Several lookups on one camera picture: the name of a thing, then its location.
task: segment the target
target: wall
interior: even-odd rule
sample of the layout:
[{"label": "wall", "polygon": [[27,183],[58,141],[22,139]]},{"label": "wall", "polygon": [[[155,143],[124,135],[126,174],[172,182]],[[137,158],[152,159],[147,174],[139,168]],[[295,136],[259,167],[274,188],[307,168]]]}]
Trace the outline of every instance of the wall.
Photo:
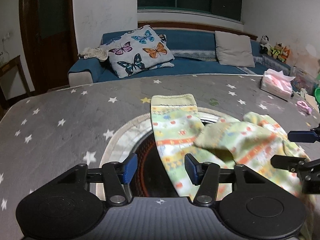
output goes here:
[{"label": "wall", "polygon": [[137,0],[73,0],[78,51],[97,47],[103,33],[137,28]]},{"label": "wall", "polygon": [[176,21],[222,26],[243,31],[243,24],[223,17],[204,13],[176,10],[139,10],[138,21]]},{"label": "wall", "polygon": [[244,31],[289,46],[289,65],[316,77],[320,58],[320,0],[243,0]]},{"label": "wall", "polygon": [[[10,32],[10,38],[4,41],[5,50],[9,52],[10,59],[20,55],[21,64],[25,73],[29,88],[34,87],[29,74],[26,58],[23,52],[20,22],[19,22],[19,0],[0,0],[0,52],[3,51],[2,38]],[[8,55],[3,53],[0,62],[7,62]],[[22,85],[17,68],[7,72],[0,80],[0,85],[6,99],[24,94],[26,91]]]}]

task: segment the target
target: blue sofa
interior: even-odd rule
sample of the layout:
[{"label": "blue sofa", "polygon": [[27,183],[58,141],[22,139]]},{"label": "blue sofa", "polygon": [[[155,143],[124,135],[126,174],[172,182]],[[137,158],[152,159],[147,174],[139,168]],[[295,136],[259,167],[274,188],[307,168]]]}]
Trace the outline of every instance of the blue sofa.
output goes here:
[{"label": "blue sofa", "polygon": [[[215,37],[214,33],[212,32],[171,29],[156,29],[155,32],[157,34],[165,34],[167,36],[167,47],[173,52],[175,56],[175,59],[173,61],[174,67],[146,70],[122,79],[203,73],[262,75],[270,67],[274,68],[275,70],[281,68],[280,66],[272,67],[264,63],[265,60],[269,60],[271,62],[274,62],[274,65],[282,64],[279,61],[276,62],[274,59],[268,58],[268,56],[266,55],[262,56],[259,53],[260,45],[257,41],[251,40],[252,54],[255,60],[255,68],[247,69],[220,65],[218,61],[202,61],[198,58],[186,57],[185,53],[181,55],[181,51],[190,52],[197,50],[211,51],[215,55]],[[105,33],[102,36],[102,44],[105,44],[112,38],[121,36],[124,33],[125,32]],[[287,67],[286,64],[282,65],[285,69],[290,69],[288,65]],[[70,68],[68,76],[70,87],[88,83],[121,80],[113,73],[108,60],[101,63],[96,58],[86,60],[84,60],[83,58],[79,59]]]}]

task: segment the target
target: blue gripper pad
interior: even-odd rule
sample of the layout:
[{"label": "blue gripper pad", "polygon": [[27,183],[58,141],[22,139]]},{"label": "blue gripper pad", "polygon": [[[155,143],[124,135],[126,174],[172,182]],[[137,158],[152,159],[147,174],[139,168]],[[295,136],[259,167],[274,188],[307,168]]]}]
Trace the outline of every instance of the blue gripper pad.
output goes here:
[{"label": "blue gripper pad", "polygon": [[136,170],[137,170],[137,167],[138,167],[138,157],[136,154],[131,154],[132,157],[129,155],[128,158],[130,158],[128,160],[125,159],[124,162],[123,162],[123,175],[122,175],[122,184],[124,185],[127,185],[127,184],[130,184]]},{"label": "blue gripper pad", "polygon": [[288,139],[291,142],[314,143],[319,140],[319,135],[314,131],[290,131]]},{"label": "blue gripper pad", "polygon": [[184,156],[184,167],[188,173],[188,176],[192,182],[193,185],[199,185],[199,176],[197,174],[197,168],[196,164],[198,164],[198,161],[196,160],[197,163],[193,163],[194,160],[191,160],[193,158],[196,160],[191,154],[186,154]]}]

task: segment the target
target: beige pillow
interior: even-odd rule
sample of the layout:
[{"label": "beige pillow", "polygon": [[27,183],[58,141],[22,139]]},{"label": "beige pillow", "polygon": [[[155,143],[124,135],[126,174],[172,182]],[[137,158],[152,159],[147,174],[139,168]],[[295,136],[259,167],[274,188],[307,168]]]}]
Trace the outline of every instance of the beige pillow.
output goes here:
[{"label": "beige pillow", "polygon": [[215,31],[215,38],[216,55],[221,65],[255,67],[248,36]]}]

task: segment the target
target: green spot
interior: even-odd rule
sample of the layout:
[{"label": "green spot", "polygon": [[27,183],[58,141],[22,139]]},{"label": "green spot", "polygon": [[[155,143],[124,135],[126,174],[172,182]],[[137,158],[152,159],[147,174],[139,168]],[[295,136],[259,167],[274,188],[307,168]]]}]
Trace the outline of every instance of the green spot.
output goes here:
[{"label": "green spot", "polygon": [[219,104],[219,102],[217,99],[211,98],[209,104],[212,106],[217,106]]}]

